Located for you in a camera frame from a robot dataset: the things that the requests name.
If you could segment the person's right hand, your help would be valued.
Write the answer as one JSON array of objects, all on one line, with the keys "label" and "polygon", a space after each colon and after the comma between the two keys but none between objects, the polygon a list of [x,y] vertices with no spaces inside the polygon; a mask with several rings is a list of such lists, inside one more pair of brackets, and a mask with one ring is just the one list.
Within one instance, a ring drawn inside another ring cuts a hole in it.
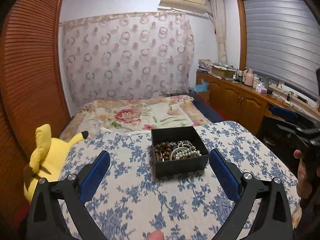
[{"label": "person's right hand", "polygon": [[312,192],[312,186],[310,183],[310,176],[315,174],[315,171],[311,172],[310,168],[304,163],[304,155],[300,150],[295,150],[294,157],[299,159],[298,166],[298,183],[296,186],[297,194],[302,199],[307,199]]}]

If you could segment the person's left hand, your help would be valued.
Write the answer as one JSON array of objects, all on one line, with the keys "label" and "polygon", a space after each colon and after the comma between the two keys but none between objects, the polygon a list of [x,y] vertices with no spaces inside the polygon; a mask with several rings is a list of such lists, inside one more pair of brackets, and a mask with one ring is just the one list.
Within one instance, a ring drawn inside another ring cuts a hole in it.
[{"label": "person's left hand", "polygon": [[146,240],[164,240],[164,234],[161,230],[155,230],[152,232]]}]

